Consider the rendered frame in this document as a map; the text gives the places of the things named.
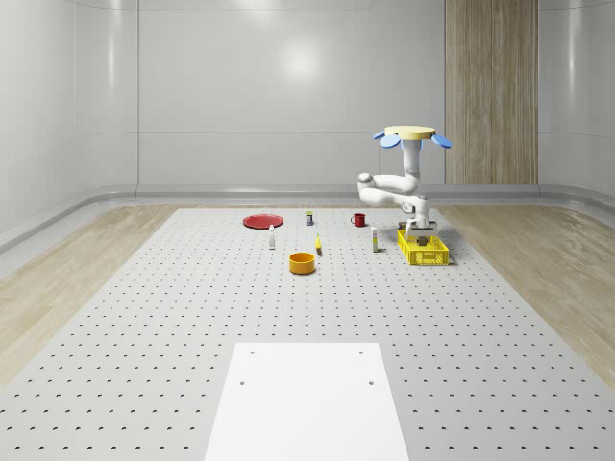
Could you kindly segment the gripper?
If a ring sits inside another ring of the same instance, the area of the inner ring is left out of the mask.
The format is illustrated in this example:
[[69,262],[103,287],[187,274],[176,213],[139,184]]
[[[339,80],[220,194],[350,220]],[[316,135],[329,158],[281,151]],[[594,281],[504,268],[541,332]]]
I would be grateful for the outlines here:
[[406,242],[416,243],[417,245],[419,245],[418,239],[420,237],[427,237],[430,243],[431,238],[433,236],[436,236],[437,234],[438,234],[438,225],[435,221],[429,221],[426,227],[419,227],[413,221],[408,221],[406,223],[406,228],[405,228],[405,241]]

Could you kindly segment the yellow bowl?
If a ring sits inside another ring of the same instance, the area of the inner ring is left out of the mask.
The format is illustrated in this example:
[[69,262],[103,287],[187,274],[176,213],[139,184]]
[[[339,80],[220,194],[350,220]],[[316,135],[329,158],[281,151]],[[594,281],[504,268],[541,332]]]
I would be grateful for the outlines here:
[[315,256],[299,252],[289,256],[289,271],[297,275],[311,274],[315,270]]

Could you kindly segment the yellow basket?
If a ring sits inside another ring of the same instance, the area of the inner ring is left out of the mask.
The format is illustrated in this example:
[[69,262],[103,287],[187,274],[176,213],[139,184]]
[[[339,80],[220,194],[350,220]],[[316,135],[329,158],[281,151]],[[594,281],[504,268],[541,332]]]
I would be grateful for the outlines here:
[[405,241],[405,232],[397,231],[398,245],[402,249],[404,257],[411,265],[448,265],[449,249],[437,237],[433,236],[426,246]]

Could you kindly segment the red plate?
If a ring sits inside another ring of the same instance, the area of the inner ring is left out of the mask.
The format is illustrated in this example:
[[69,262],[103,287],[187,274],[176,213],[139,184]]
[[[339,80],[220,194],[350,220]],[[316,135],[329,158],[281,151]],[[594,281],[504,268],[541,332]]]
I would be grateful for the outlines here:
[[275,214],[255,214],[243,219],[245,227],[256,230],[268,230],[270,227],[276,228],[282,224],[282,216]]

